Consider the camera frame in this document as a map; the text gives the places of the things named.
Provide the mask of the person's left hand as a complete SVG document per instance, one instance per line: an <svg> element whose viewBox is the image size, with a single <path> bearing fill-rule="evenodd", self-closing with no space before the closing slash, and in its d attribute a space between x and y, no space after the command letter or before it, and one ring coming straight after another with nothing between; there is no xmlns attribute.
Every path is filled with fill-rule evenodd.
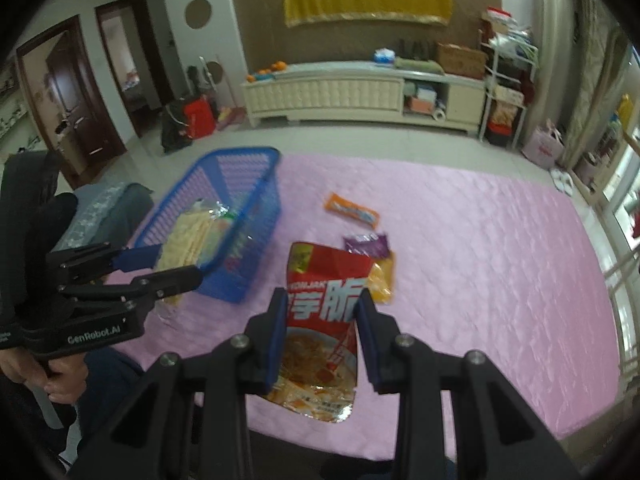
<svg viewBox="0 0 640 480"><path fill-rule="evenodd" d="M74 404L86 391L88 367L85 353L48 362L49 376L42 365L25 349L1 351L1 371L17 384L39 387L53 403Z"/></svg>

